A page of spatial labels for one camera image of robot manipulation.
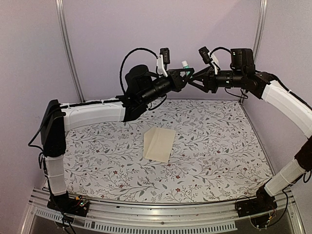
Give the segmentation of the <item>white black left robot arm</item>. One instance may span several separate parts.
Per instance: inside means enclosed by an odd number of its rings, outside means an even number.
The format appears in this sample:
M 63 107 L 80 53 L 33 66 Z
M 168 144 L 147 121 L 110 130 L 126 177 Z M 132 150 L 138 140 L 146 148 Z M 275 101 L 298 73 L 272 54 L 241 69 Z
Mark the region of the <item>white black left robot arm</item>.
M 158 76 L 147 65 L 133 67 L 125 76 L 128 88 L 123 95 L 109 100 L 85 103 L 60 104 L 54 99 L 48 103 L 39 127 L 44 170 L 48 186 L 54 196 L 53 203 L 63 212 L 73 204 L 65 194 L 63 156 L 66 136 L 76 128 L 105 123 L 129 122 L 138 119 L 148 110 L 148 105 L 169 92 L 180 92 L 194 73 L 193 68 L 170 69 Z

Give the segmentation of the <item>cream paper envelope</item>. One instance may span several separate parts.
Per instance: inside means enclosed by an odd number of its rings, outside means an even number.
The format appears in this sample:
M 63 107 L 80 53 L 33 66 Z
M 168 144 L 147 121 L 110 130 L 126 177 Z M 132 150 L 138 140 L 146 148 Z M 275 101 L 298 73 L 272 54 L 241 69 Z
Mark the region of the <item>cream paper envelope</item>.
M 144 134 L 143 157 L 167 163 L 171 154 L 176 131 L 152 127 Z

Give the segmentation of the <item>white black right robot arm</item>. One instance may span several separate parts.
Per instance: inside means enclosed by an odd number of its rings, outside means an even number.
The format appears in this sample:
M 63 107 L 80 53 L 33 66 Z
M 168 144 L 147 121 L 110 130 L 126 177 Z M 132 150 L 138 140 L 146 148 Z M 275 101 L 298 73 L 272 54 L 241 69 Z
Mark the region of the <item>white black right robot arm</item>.
M 228 52 L 231 54 L 230 69 L 220 70 L 213 60 L 214 51 L 201 48 L 199 53 L 207 67 L 194 73 L 188 84 L 212 94 L 218 88 L 240 88 L 240 99 L 247 99 L 247 94 L 251 94 L 271 105 L 279 111 L 274 123 L 280 118 L 287 118 L 292 123 L 290 133 L 296 136 L 302 133 L 306 138 L 294 158 L 257 188 L 254 193 L 257 198 L 253 200 L 252 208 L 261 213 L 270 206 L 275 195 L 304 178 L 312 169 L 312 108 L 278 77 L 285 75 L 286 79 L 290 79 L 291 75 L 308 75 L 312 73 L 312 68 L 300 58 L 303 56 L 306 59 L 306 52 L 291 49 L 267 48 L 259 53 L 261 68 L 274 69 L 277 74 L 256 70 L 251 49 L 230 49 Z

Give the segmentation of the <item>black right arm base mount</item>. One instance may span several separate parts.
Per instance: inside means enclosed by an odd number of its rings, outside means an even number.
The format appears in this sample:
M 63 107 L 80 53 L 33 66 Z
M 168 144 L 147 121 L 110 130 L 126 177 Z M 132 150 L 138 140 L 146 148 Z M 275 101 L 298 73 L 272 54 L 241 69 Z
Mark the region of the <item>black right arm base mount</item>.
M 256 192 L 255 198 L 244 195 L 245 200 L 236 200 L 235 209 L 238 217 L 250 218 L 251 224 L 257 229 L 266 229 L 276 215 L 277 202 L 264 189 Z

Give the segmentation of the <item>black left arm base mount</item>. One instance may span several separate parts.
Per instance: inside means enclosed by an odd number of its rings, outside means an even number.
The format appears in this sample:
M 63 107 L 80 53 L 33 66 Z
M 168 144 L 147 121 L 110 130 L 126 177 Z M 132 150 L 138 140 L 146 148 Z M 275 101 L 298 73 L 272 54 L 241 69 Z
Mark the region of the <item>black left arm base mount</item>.
M 89 210 L 89 200 L 82 196 L 70 197 L 68 192 L 62 195 L 50 194 L 47 207 L 61 213 L 86 217 Z

